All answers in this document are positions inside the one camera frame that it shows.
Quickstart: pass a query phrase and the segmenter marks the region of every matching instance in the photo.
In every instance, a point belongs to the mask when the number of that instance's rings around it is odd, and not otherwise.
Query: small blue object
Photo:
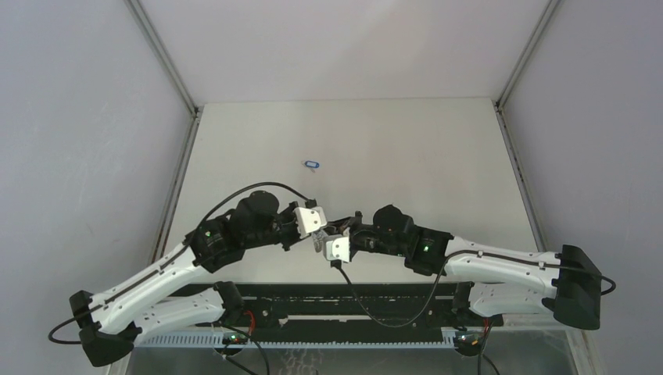
[[[304,166],[316,169],[320,167],[320,163],[314,162],[313,160],[307,160],[306,162],[304,162]]]

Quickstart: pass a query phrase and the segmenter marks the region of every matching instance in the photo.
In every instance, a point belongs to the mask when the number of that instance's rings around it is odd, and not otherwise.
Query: white cable tray
[[[138,345],[139,348],[223,348],[224,334],[221,332],[182,331],[170,332],[152,337]],[[265,349],[425,349],[425,348],[453,348],[451,337],[443,337],[443,341],[434,342],[389,342],[389,343],[356,343],[356,342],[271,342],[261,341],[260,346]],[[229,345],[229,348],[255,348],[254,344]]]

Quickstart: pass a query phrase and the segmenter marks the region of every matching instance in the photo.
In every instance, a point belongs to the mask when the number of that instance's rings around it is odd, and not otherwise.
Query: red wire
[[[256,329],[256,317],[253,315],[253,312],[251,312],[251,310],[246,310],[244,312],[244,315],[248,315],[251,317],[251,326],[249,327],[249,334],[253,334],[253,330]]]

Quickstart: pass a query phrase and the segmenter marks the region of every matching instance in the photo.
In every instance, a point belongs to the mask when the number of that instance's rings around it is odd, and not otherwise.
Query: white tabletop
[[[320,163],[311,172],[304,160]],[[167,249],[219,201],[261,181],[317,199],[330,220],[370,223],[393,204],[423,227],[486,245],[535,251],[493,104],[487,98],[258,102],[205,106]],[[266,188],[281,208],[296,197]],[[239,198],[228,207],[234,208]],[[403,259],[360,252],[353,282],[430,282]],[[342,283],[310,240],[246,251],[199,282]]]

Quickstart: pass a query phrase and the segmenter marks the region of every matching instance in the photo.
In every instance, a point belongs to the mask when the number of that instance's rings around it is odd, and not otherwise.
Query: metal frame
[[[501,112],[502,109],[504,109],[504,106],[507,104],[507,101],[511,96],[511,92],[513,92],[514,87],[518,82],[518,79],[525,71],[525,67],[529,62],[529,59],[532,57],[534,51],[536,50],[536,47],[541,42],[541,39],[543,38],[543,33],[548,28],[548,25],[550,25],[550,21],[553,19],[555,12],[559,9],[559,6],[563,1],[564,0],[548,1],[546,8],[543,10],[543,13],[541,13],[541,17],[539,17],[539,21],[536,23],[536,26],[534,27],[534,31],[527,40],[525,48],[523,48],[520,56],[518,57],[516,66],[514,67],[513,71],[511,71],[507,83],[504,85],[504,89],[500,94],[500,98],[497,99],[496,101],[496,107],[498,111]]]
[[[192,114],[192,121],[189,124],[189,129],[185,142],[182,146],[180,157],[177,164],[176,173],[170,192],[166,201],[166,205],[163,210],[161,224],[159,227],[159,232],[156,238],[156,247],[152,253],[152,262],[156,259],[158,254],[163,255],[165,250],[166,239],[170,232],[170,225],[172,224],[173,215],[175,208],[177,206],[177,199],[179,197],[182,182],[184,180],[184,175],[188,166],[188,161],[192,153],[193,143],[195,140],[195,135],[199,127],[202,110],[197,107],[193,101],[193,98],[188,92],[179,72],[177,71],[172,58],[168,54],[161,38],[156,32],[155,27],[152,24],[152,21],[149,19],[144,6],[141,4],[140,0],[124,0],[128,9],[131,11],[134,19],[136,20],[137,25],[141,28],[141,31],[145,35],[145,39],[148,42],[150,48],[154,52],[156,58],[159,60],[159,64],[163,67],[164,72],[169,77],[172,85],[179,94],[181,100],[185,104],[187,110]],[[514,169],[514,174],[516,176],[516,181],[518,183],[518,189],[521,192],[523,202],[525,204],[525,211],[529,218],[530,226],[532,227],[532,232],[534,234],[536,246],[539,251],[544,252],[546,249],[546,243],[543,236],[542,227],[537,220],[537,215],[532,204],[532,199],[527,188],[527,183],[525,175],[523,173],[522,167],[518,161],[518,152],[512,141],[512,136],[509,131],[509,126],[506,119],[504,118],[504,106],[506,105],[509,97],[511,96],[518,80],[525,71],[525,68],[532,58],[536,47],[541,42],[545,30],[549,27],[550,21],[552,20],[554,14],[559,9],[559,6],[563,0],[549,0],[546,8],[544,9],[539,21],[536,24],[535,29],[533,30],[528,42],[523,49],[522,53],[518,57],[518,61],[511,72],[507,83],[502,90],[499,99],[495,102],[495,111],[496,117],[500,124],[500,130],[504,138],[504,144],[507,147],[507,152],[509,154],[509,159],[511,165]],[[505,316],[505,327],[501,327],[504,330],[531,330],[531,329],[545,329],[545,330],[556,330],[562,329],[567,331],[568,342],[572,349],[573,359],[575,361],[575,366],[578,373],[596,373],[603,374],[603,365],[600,361],[600,355],[596,349],[595,341],[593,336],[584,331],[580,330],[568,330],[568,327],[561,327],[554,321],[541,320],[541,317],[538,316]],[[193,329],[191,332],[185,333],[174,333],[178,337],[187,335],[199,335],[199,332],[195,332]],[[126,356],[118,362],[106,367],[106,374],[115,375],[115,374],[124,374],[127,371],[129,364],[130,356]]]
[[[180,74],[175,68],[172,58],[168,54],[166,47],[163,45],[159,34],[156,32],[152,21],[149,19],[147,13],[145,12],[145,7],[141,4],[140,0],[124,0],[124,3],[131,11],[131,14],[136,20],[136,24],[141,28],[145,39],[147,40],[149,47],[154,52],[155,57],[159,60],[159,64],[163,67],[166,75],[170,79],[170,82],[177,90],[177,93],[180,95],[180,98],[186,105],[188,111],[194,116],[198,111],[198,108],[193,102],[193,98],[189,94],[184,81],[180,77]]]

